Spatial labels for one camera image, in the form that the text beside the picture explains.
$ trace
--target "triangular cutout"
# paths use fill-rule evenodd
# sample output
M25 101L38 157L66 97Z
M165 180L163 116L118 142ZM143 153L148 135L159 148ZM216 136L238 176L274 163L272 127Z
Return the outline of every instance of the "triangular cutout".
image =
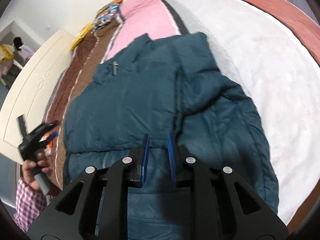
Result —
M238 182L236 182L234 185L238 194L242 211L245 215L249 215L260 210L260 206L258 205L258 203L254 201L254 199L247 193L247 191L243 187L241 187Z
M57 204L56 210L67 215L73 215L76 210L83 185L84 184L82 182L78 182L78 184Z

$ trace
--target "yellow fabric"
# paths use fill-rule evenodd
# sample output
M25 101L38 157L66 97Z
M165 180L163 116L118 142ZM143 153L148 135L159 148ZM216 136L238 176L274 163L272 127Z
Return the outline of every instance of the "yellow fabric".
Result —
M70 46L70 52L73 52L76 46L84 39L87 33L92 29L92 23L88 23L78 34L78 36L73 40Z
M8 44L0 45L0 62L5 62L11 58L14 58L15 49Z

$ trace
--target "headboard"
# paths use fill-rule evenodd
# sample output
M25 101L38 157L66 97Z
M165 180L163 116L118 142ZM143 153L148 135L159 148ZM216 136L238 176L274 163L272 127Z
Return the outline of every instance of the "headboard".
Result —
M21 134L17 117L24 114L27 132L43 120L61 73L69 66L74 37L60 30L32 56L13 83L0 111L0 153L22 164L17 149Z

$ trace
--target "black hair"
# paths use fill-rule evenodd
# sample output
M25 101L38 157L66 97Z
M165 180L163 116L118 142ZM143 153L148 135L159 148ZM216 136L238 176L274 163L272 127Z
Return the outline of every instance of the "black hair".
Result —
M19 49L19 48L23 45L22 40L21 40L20 37L15 37L15 38L13 39L13 44L14 44L16 50L18 50L18 51L21 50L21 49Z

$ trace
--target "plaid sleeve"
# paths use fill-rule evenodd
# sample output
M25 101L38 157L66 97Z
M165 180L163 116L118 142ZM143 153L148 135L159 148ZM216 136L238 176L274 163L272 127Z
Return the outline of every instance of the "plaid sleeve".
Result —
M16 196L16 210L14 221L24 232L30 224L46 208L47 203L42 192L34 191L21 178L18 183Z

